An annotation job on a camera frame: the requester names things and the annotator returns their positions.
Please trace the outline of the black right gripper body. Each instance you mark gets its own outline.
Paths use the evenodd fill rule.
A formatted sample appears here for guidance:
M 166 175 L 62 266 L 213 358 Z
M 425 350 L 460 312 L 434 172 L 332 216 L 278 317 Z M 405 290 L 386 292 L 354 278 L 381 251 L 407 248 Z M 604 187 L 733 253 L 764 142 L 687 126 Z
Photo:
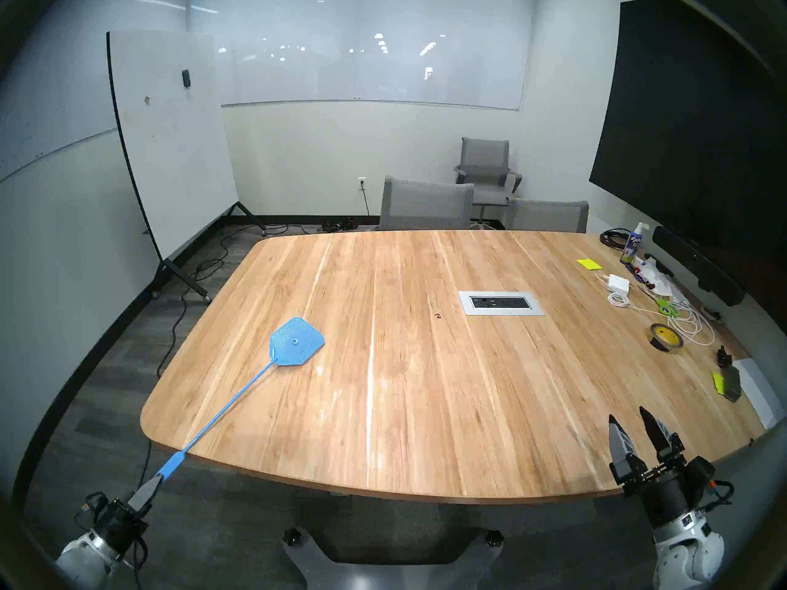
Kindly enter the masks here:
M 668 457 L 651 469 L 638 456 L 619 461 L 619 485 L 626 497 L 638 497 L 652 528 L 675 521 L 682 527 L 693 524 L 695 507 L 690 506 L 686 465 L 684 456 Z

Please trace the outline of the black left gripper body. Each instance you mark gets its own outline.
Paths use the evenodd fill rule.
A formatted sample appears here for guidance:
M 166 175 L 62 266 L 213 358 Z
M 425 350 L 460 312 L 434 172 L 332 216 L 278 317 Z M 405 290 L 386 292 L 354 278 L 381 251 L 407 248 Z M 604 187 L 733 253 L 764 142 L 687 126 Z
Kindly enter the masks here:
M 143 521 L 149 512 L 146 503 L 135 509 L 121 499 L 115 498 L 98 515 L 92 528 L 92 538 L 100 538 L 117 556 L 125 556 L 134 542 L 139 540 L 147 529 Z

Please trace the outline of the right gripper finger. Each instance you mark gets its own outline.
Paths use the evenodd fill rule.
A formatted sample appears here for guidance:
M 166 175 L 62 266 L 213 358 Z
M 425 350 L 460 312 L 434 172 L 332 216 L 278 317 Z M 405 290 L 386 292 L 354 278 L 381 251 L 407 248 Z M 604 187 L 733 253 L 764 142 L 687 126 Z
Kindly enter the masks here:
M 609 464 L 617 485 L 637 482 L 646 472 L 645 462 L 638 456 L 634 443 L 613 415 L 608 416 L 609 448 L 611 462 Z
M 659 466 L 684 467 L 686 465 L 683 455 L 685 448 L 679 435 L 669 430 L 665 423 L 659 421 L 644 407 L 639 407 L 639 413 L 648 439 L 655 450 Z

